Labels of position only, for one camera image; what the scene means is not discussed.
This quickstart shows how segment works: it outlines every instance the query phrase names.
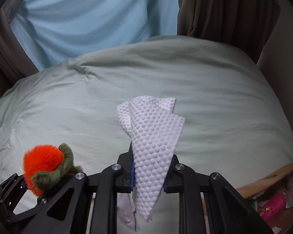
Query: pink pouch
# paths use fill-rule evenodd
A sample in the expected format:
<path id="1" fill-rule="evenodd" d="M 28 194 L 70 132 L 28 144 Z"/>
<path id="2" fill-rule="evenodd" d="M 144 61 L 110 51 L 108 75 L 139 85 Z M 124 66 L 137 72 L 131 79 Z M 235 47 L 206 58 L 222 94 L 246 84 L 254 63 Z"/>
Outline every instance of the pink pouch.
<path id="1" fill-rule="evenodd" d="M 262 208 L 258 210 L 259 215 L 272 228 L 285 210 L 286 199 L 281 194 L 276 194 Z"/>

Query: gold zipper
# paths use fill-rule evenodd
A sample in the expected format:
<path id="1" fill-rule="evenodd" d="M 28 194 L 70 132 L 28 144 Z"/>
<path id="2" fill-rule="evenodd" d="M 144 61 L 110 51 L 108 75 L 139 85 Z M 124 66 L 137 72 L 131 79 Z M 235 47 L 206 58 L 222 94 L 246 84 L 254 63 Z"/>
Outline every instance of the gold zipper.
<path id="1" fill-rule="evenodd" d="M 262 216 L 263 214 L 265 214 L 267 211 L 269 211 L 269 210 L 271 210 L 271 207 L 270 206 L 267 206 L 267 207 L 265 207 L 265 208 L 260 208 L 259 210 L 258 210 L 258 213 L 259 213 L 259 215 L 260 216 Z"/>

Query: green fuzzy fabric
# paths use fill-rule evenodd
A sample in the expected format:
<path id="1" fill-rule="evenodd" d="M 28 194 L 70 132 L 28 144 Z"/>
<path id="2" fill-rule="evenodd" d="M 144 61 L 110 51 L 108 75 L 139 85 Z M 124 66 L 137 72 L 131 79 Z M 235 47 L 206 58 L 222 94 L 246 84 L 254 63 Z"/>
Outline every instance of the green fuzzy fabric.
<path id="1" fill-rule="evenodd" d="M 64 159 L 60 166 L 52 172 L 36 172 L 31 178 L 33 184 L 43 192 L 50 190 L 68 172 L 82 172 L 82 168 L 80 166 L 74 166 L 74 156 L 71 148 L 67 144 L 61 144 L 59 149 L 64 154 Z"/>

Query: stuffed toy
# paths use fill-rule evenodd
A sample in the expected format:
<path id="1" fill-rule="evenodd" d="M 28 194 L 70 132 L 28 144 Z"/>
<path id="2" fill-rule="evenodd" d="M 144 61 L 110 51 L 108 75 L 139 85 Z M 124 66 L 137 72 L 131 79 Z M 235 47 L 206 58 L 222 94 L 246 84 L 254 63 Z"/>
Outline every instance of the stuffed toy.
<path id="1" fill-rule="evenodd" d="M 51 190 L 65 175 L 82 172 L 80 166 L 74 166 L 67 144 L 35 146 L 25 153 L 23 169 L 27 188 L 36 196 Z"/>

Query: mattress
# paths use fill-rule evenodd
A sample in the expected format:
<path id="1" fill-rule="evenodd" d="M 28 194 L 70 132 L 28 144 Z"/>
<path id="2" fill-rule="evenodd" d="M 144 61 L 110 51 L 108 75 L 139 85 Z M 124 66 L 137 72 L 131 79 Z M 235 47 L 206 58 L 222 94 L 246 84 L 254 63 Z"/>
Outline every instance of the mattress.
<path id="1" fill-rule="evenodd" d="M 161 37 L 106 49 L 19 80 L 0 99 L 0 183 L 22 174 L 23 154 L 67 143 L 86 174 L 126 152 L 116 107 L 141 95 L 175 97 L 185 117 L 179 161 L 221 173 L 234 187 L 293 162 L 293 135 L 279 100 L 241 50 L 191 37 Z M 15 212 L 33 207 L 28 191 Z M 141 233 L 178 233 L 178 195 L 162 193 Z M 121 223 L 118 233 L 128 233 Z"/>

